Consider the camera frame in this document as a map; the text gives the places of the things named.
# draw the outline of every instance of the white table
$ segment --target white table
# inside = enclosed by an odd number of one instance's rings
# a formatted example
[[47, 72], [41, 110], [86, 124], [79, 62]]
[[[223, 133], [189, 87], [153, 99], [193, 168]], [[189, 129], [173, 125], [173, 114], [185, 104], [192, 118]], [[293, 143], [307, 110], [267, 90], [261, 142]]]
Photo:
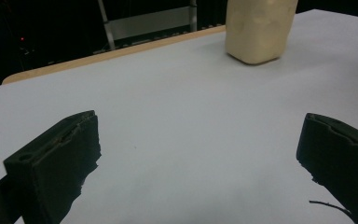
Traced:
[[102, 157], [62, 223], [351, 223], [296, 160], [307, 112], [358, 129], [358, 18], [296, 15], [287, 50], [248, 66], [225, 34], [0, 86], [2, 160], [94, 109]]

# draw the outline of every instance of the plastic bottle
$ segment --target plastic bottle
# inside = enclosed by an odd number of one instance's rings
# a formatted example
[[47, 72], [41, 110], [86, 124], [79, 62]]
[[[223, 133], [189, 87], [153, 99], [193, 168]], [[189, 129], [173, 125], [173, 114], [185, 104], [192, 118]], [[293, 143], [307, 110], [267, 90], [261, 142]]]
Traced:
[[226, 51], [248, 63], [280, 57], [298, 0], [228, 0]]

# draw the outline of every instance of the wooden table edge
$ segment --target wooden table edge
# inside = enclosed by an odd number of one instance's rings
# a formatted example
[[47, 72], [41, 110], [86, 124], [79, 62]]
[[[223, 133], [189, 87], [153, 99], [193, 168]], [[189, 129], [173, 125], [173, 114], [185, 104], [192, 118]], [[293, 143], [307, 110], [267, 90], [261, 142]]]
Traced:
[[92, 55], [92, 56], [89, 56], [86, 58], [80, 58], [80, 59], [76, 59], [76, 60], [65, 62], [65, 63], [57, 63], [57, 64], [53, 64], [50, 66], [37, 68], [34, 70], [29, 70], [29, 71], [20, 72], [20, 73], [11, 75], [11, 76], [5, 78], [4, 81], [2, 82], [2, 84], [5, 85], [8, 83], [21, 81], [21, 80], [25, 80], [28, 78], [41, 77], [41, 76], [48, 75], [51, 73], [61, 72], [61, 71], [67, 70], [67, 69], [88, 65], [91, 63], [97, 63], [97, 62], [101, 62], [101, 61], [105, 61], [105, 60], [109, 60], [109, 59], [114, 59], [117, 57], [129, 55], [129, 54], [133, 54], [133, 53], [137, 53], [137, 52], [142, 52], [142, 51], [145, 51], [148, 49], [156, 49], [159, 47], [186, 41], [189, 39], [202, 37], [205, 35], [212, 35], [212, 34], [224, 32], [225, 30], [226, 30], [226, 26], [222, 25], [222, 26], [217, 26], [217, 27], [210, 28], [210, 29], [197, 31], [194, 33], [188, 33], [188, 34], [184, 34], [184, 35], [177, 35], [177, 36], [173, 36], [170, 38], [160, 39], [157, 41], [152, 41], [152, 42], [144, 43], [141, 45], [128, 47], [125, 49], [118, 49], [118, 50], [113, 50], [113, 51], [109, 51], [109, 52], [102, 53], [102, 54]]

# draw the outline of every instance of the metal chair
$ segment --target metal chair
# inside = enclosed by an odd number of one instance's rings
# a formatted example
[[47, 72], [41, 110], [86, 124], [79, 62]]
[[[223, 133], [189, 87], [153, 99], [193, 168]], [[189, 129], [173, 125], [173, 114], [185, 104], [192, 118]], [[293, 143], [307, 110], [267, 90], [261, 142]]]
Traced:
[[110, 21], [107, 19], [103, 0], [98, 0], [103, 16], [104, 29], [109, 48], [114, 50], [115, 40], [157, 31], [190, 25], [190, 31], [197, 31], [197, 1], [190, 0], [188, 7], [178, 7], [160, 12], [148, 13]]

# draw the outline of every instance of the dark background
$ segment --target dark background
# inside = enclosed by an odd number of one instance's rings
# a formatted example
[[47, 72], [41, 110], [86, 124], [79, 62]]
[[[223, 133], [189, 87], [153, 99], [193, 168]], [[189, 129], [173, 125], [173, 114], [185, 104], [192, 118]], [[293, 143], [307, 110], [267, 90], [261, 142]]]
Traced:
[[[109, 20], [184, 7], [189, 2], [103, 1]], [[197, 4], [199, 30], [225, 24], [227, 0], [198, 0]], [[358, 1], [353, 0], [299, 0], [297, 13], [313, 8], [358, 16]], [[118, 47], [131, 44], [125, 41], [118, 42]], [[87, 57], [106, 47], [97, 0], [0, 0], [0, 84], [12, 74]]]

